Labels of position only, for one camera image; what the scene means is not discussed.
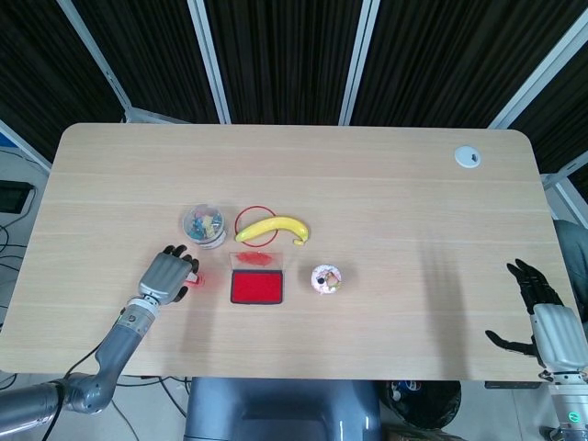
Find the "banana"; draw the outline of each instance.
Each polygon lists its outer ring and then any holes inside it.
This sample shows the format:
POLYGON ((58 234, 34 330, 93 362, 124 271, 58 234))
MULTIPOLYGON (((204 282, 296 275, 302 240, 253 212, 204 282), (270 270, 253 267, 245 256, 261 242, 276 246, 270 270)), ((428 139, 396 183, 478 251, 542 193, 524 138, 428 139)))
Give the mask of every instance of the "banana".
POLYGON ((296 245, 304 245, 309 240, 309 229, 304 223, 287 216, 274 216, 273 218, 263 219, 243 228, 235 236, 235 241, 246 242, 272 230, 289 230, 293 232, 299 236, 299 239, 294 240, 294 244, 296 245))

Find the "humanoid robot hand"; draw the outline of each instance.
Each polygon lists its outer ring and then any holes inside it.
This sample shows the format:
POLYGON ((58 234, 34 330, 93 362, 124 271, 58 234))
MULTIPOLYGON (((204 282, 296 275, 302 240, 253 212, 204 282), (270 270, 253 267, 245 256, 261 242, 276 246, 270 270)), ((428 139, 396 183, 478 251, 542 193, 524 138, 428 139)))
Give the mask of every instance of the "humanoid robot hand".
POLYGON ((486 335, 502 349, 535 356, 549 373, 582 371, 588 366, 588 344, 580 320, 539 270, 520 259, 514 262, 516 266, 506 267, 521 288, 533 328, 532 343, 509 342, 493 331, 486 335))
POLYGON ((198 272, 198 260, 190 254, 181 254, 185 245, 168 245, 152 261, 139 282, 139 294, 157 300, 160 305, 180 301, 187 293, 184 287, 190 272, 198 272))

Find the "red rubber band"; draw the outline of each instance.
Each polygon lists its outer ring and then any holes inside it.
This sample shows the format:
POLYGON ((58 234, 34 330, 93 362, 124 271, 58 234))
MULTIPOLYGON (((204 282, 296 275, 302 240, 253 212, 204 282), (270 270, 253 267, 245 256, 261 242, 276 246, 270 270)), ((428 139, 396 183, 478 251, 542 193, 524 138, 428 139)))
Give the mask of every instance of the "red rubber band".
MULTIPOLYGON (((272 216, 274 216, 274 217, 276 216, 276 213, 274 211, 272 211, 268 207, 264 207, 263 205, 252 205, 251 207, 247 207, 246 209, 244 209, 243 211, 241 211, 237 215, 237 218, 235 219, 235 235, 239 234, 239 232, 237 231, 237 223, 239 222, 239 219, 241 218, 241 216, 244 213, 246 213, 250 209, 264 209, 265 211, 270 212, 272 216)), ((277 230, 276 230, 276 232, 274 232, 274 235, 269 239, 269 241, 267 241, 265 243, 261 243, 260 245, 252 245, 252 244, 247 243, 247 242, 242 242, 242 243, 244 243, 247 246, 251 246, 252 248, 261 248, 262 246, 270 245, 274 241, 274 239, 276 239, 276 236, 277 236, 277 230)))

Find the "tiled floor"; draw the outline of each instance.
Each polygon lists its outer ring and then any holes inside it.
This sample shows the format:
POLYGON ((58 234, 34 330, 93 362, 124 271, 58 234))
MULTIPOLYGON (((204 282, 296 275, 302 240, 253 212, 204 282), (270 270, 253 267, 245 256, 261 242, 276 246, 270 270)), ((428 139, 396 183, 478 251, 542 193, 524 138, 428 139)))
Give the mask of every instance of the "tiled floor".
MULTIPOLYGON (((57 375, 21 375, 15 387, 38 383, 57 375)), ((124 383, 140 380, 124 378, 124 383)), ((171 379, 168 388, 178 403, 187 407, 184 385, 171 379)), ((467 441, 543 441, 538 434, 541 425, 555 425, 557 420, 547 387, 538 390, 486 390, 477 381, 462 382, 462 403, 456 419, 445 431, 467 441)), ((181 440, 184 418, 169 401, 161 385, 140 388, 117 388, 114 400, 135 428, 141 441, 181 440)), ((382 406, 382 421, 398 420, 382 406)), ((8 441, 39 441, 46 427, 15 434, 8 441)), ((98 415, 63 413, 51 440, 134 441, 130 429, 110 405, 98 415)))

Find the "table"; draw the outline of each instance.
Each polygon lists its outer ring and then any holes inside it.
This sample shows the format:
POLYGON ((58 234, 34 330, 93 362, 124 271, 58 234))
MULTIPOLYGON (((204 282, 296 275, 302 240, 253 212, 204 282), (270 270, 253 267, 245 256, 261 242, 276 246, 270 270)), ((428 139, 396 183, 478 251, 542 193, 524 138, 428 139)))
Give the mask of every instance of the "table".
MULTIPOLYGON (((186 243, 198 203, 261 204, 308 223, 281 232, 280 305, 230 302, 231 227, 200 259, 204 287, 162 308, 126 374, 313 379, 537 379, 492 329, 528 341, 506 262, 572 294, 527 138, 512 130, 76 124, 62 136, 0 335, 0 368, 63 373, 107 333, 156 253, 186 243), (476 147, 481 165, 454 151, 476 147), (311 270, 343 273, 319 296, 311 270)), ((93 360, 80 369, 92 372, 93 360)))

